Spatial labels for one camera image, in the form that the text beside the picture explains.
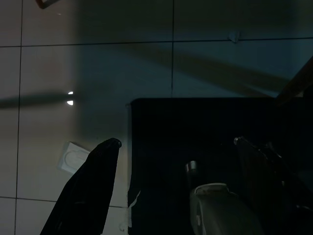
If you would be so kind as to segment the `white flat packaging scrap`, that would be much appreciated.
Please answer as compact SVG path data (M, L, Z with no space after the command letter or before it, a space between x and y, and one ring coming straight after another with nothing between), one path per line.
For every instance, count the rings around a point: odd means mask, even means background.
M73 175L86 161L89 153L83 147L68 141L63 147L57 167Z

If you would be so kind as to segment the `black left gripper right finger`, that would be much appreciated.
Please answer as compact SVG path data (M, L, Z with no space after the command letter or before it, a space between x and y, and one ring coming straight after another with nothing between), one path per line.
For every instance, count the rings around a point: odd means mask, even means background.
M313 192L271 144L236 137L249 204L266 235L313 235Z

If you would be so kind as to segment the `white tape strip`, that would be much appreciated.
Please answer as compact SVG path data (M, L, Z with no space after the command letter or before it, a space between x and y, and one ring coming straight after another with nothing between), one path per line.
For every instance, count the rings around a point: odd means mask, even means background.
M125 218L123 222L119 224L119 230L123 233L127 233L128 229L132 227L132 209L137 203L137 199L140 195L141 191L138 192L135 199L130 203L130 205L125 210Z

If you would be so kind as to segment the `black floor mat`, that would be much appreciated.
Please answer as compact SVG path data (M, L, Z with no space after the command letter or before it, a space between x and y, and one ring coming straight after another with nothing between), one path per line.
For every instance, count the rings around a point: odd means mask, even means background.
M313 103L302 98L283 106L272 98L142 98L131 103L131 122L129 205L141 193L129 235L194 235L190 161L198 163L203 184L227 184L253 211L236 137L271 144L313 192Z

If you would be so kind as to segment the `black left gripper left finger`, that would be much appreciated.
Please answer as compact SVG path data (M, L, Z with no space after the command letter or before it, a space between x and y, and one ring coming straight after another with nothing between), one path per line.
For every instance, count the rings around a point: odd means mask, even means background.
M112 198L119 149L116 138L98 144L64 186L40 235L101 235Z

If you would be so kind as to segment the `brown frame piece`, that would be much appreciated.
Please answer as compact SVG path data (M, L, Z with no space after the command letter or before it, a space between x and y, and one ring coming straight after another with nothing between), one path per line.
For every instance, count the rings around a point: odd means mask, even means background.
M47 7L53 5L59 0L35 0L36 4L40 9L46 9Z

